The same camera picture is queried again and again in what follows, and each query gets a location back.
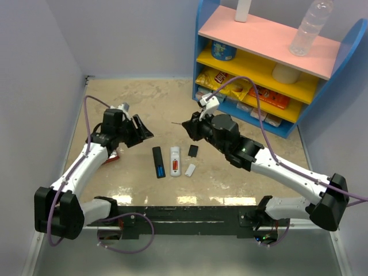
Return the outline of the black battery cover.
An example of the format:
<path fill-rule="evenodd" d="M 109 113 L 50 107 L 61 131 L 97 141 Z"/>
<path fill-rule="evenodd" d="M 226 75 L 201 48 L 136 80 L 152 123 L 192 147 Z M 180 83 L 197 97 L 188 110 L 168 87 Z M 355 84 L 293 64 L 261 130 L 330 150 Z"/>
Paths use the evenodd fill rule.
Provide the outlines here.
<path fill-rule="evenodd" d="M 188 156 L 195 158 L 198 154 L 198 146 L 197 145 L 191 145 L 189 147 Z"/>

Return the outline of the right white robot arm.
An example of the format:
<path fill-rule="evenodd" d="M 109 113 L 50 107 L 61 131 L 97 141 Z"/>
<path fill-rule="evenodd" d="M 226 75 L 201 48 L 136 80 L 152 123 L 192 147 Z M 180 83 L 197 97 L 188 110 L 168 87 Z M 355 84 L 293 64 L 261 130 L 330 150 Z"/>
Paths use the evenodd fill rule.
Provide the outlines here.
<path fill-rule="evenodd" d="M 240 134 L 239 126 L 227 114 L 205 116 L 192 114 L 182 126 L 194 141 L 204 139 L 237 168 L 267 176 L 299 194 L 297 198 L 265 196 L 256 210 L 259 224 L 275 220 L 305 219 L 331 232 L 339 228 L 349 202 L 345 177 L 306 170 L 280 157 L 261 143 Z"/>

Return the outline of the black remote control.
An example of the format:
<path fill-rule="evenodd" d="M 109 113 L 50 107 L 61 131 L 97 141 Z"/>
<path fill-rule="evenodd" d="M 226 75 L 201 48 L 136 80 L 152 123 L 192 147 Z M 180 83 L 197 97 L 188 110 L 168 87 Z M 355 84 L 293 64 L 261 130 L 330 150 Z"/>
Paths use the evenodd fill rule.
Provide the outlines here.
<path fill-rule="evenodd" d="M 161 148 L 153 147 L 152 154 L 154 158 L 155 172 L 156 172 L 156 177 L 157 177 L 157 166 L 162 166 L 164 168 Z"/>

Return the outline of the white battery cover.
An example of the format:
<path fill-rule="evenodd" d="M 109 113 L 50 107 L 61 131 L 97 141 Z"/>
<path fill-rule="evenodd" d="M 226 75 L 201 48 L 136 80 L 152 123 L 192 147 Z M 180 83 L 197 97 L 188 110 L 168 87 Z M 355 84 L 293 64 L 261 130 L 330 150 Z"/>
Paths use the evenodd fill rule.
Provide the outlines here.
<path fill-rule="evenodd" d="M 191 177 L 193 175 L 194 170 L 196 169 L 196 166 L 194 164 L 190 164 L 185 172 L 185 175 L 187 177 Z"/>

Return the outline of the white remote control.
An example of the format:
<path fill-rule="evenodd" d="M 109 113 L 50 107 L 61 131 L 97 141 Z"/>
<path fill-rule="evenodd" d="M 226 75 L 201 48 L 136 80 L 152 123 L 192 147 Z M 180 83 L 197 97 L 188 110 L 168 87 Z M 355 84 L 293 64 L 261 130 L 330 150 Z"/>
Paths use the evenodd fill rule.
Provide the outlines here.
<path fill-rule="evenodd" d="M 181 150 L 178 146 L 170 148 L 170 175 L 172 177 L 181 175 Z"/>

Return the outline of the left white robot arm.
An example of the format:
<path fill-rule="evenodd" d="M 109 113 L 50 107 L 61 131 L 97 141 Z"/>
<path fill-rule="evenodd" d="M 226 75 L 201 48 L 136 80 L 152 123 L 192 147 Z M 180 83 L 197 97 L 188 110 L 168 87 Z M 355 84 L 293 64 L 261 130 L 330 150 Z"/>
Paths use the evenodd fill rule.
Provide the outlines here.
<path fill-rule="evenodd" d="M 70 168 L 50 187 L 40 187 L 34 195 L 34 227 L 37 232 L 74 240 L 86 225 L 101 221 L 118 222 L 117 201 L 97 196 L 90 202 L 79 198 L 96 171 L 121 143 L 128 148 L 152 138 L 153 133 L 138 115 L 122 109 L 106 109 L 102 122 L 88 135 L 82 152 Z"/>

